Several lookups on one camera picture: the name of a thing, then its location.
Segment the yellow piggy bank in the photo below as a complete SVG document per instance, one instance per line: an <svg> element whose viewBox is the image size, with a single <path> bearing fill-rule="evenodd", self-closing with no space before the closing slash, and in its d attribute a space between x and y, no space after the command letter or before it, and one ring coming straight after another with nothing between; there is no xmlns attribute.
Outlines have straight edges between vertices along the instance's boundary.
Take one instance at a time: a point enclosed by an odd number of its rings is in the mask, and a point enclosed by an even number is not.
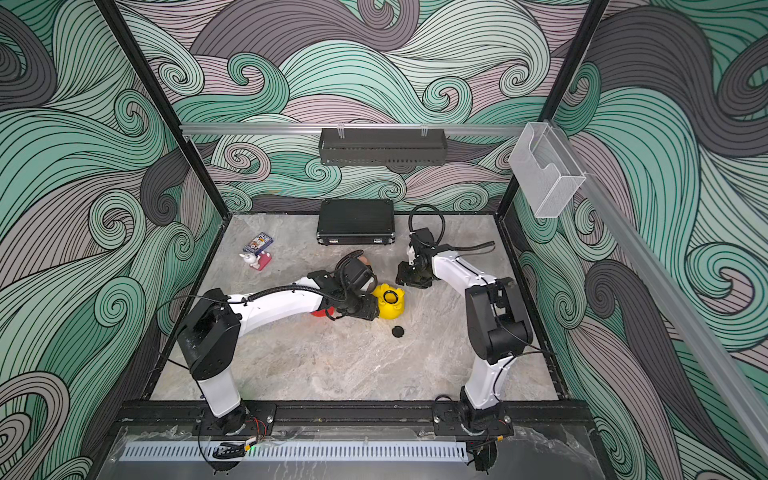
<svg viewBox="0 0 768 480"><path fill-rule="evenodd" d="M401 288L394 288L389 284L380 284L372 292L377 298L378 318L394 320L400 317L405 310L405 292Z"/></svg>

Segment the red piggy bank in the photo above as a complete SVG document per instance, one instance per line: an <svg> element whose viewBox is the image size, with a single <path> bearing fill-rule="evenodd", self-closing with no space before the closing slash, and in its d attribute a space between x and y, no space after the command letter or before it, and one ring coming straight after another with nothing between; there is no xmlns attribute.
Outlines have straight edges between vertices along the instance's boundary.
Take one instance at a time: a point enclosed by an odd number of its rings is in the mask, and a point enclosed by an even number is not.
<svg viewBox="0 0 768 480"><path fill-rule="evenodd" d="M327 315L331 315L332 316L332 315L334 315L334 313L335 313L335 308L334 307L330 307L330 308L327 308L325 310L317 310L317 311L311 312L311 315L314 316L314 317L324 317L324 316L327 316Z"/></svg>

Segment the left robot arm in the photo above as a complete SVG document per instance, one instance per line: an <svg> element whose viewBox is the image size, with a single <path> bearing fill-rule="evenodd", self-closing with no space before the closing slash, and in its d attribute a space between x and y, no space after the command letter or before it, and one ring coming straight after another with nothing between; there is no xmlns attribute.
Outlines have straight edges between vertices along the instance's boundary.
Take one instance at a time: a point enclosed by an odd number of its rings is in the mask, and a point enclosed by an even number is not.
<svg viewBox="0 0 768 480"><path fill-rule="evenodd" d="M304 313L330 308L343 317L372 321L379 315L372 294L377 278L360 273L315 271L283 286L249 294L206 292L179 328L177 344L199 386L218 434L242 430L248 410L232 372L239 340L256 329Z"/></svg>

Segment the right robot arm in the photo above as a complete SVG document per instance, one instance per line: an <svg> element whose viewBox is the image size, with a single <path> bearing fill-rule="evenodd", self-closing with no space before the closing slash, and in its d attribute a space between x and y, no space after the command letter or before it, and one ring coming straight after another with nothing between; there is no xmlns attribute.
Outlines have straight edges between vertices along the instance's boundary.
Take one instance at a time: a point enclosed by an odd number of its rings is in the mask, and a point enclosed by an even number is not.
<svg viewBox="0 0 768 480"><path fill-rule="evenodd" d="M488 433L501 414L501 387L509 371L533 343L534 332L516 281L495 277L459 252L418 253L408 249L396 283L426 289L440 280L465 303L467 334L475 359L460 391L457 414L470 435Z"/></svg>

